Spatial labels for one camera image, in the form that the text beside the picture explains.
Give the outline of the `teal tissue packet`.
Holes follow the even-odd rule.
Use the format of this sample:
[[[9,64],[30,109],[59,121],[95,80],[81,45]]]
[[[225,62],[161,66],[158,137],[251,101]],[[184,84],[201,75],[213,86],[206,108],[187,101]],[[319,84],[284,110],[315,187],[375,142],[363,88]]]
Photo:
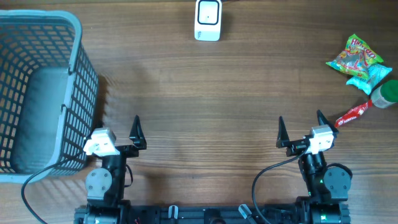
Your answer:
[[[374,87],[392,72],[392,68],[376,63],[369,67],[368,72],[368,79],[352,77],[346,82],[346,85],[353,85],[364,91],[365,94],[370,95]]]

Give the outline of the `green Haribo gummy bag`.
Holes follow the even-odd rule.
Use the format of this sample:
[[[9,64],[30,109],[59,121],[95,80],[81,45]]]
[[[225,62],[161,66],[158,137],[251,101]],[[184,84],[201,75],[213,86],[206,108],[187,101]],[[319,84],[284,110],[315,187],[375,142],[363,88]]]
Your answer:
[[[370,66],[383,61],[363,39],[353,34],[349,36],[345,49],[326,64],[341,73],[367,80]]]

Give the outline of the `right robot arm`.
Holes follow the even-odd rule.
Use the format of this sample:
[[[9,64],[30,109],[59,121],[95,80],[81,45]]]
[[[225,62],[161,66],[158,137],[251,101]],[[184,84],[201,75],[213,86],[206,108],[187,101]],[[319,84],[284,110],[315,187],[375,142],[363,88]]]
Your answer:
[[[285,148],[286,156],[298,160],[298,167],[308,195],[291,204],[278,205],[278,223],[350,223],[348,191],[352,171],[339,163],[327,163],[324,152],[334,146],[339,131],[317,111],[318,126],[299,140],[290,140],[283,117],[279,118],[276,147]]]

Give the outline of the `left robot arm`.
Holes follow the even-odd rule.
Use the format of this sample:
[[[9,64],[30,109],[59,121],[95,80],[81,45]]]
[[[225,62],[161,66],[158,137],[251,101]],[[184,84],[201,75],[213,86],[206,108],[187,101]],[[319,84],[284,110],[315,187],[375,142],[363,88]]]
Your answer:
[[[85,179],[87,205],[75,210],[74,222],[128,223],[131,203],[124,199],[124,189],[129,187],[126,173],[131,173],[127,159],[138,157],[147,149],[138,115],[134,117],[129,133],[131,144],[116,146],[116,136],[110,128],[96,128],[84,145],[87,155],[99,157],[101,167],[92,170]]]

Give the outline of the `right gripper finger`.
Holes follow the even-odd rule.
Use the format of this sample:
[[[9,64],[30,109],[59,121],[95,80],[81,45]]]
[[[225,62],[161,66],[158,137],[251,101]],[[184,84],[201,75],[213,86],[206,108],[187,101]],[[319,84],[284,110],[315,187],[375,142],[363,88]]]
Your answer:
[[[290,144],[289,135],[287,133],[283,117],[280,116],[279,117],[279,130],[278,130],[278,135],[277,135],[277,140],[276,140],[276,147],[277,148],[288,147],[289,144]]]
[[[320,126],[321,126],[321,125],[328,125],[328,126],[331,128],[333,134],[338,134],[337,128],[334,126],[334,124],[331,124],[331,123],[326,119],[326,117],[323,115],[323,113],[321,112],[321,110],[317,110],[317,120],[318,120],[318,123],[319,123]]]

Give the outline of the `green lid jar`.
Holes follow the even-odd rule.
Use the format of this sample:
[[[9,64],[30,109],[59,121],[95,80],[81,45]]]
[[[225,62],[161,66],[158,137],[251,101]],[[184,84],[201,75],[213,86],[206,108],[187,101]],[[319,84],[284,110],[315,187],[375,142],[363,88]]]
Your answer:
[[[371,94],[373,106],[387,108],[397,103],[397,80],[389,80]]]

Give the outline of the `red coffee stick sachet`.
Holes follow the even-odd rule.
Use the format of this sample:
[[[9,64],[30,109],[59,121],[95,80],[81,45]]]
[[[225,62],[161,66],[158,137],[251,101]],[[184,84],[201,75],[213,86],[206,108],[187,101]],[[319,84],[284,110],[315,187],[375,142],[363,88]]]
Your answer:
[[[348,123],[354,119],[359,118],[363,115],[365,111],[373,106],[372,100],[368,100],[366,103],[363,103],[357,107],[351,108],[348,112],[346,112],[343,116],[338,118],[335,121],[335,127],[338,128],[345,123]]]

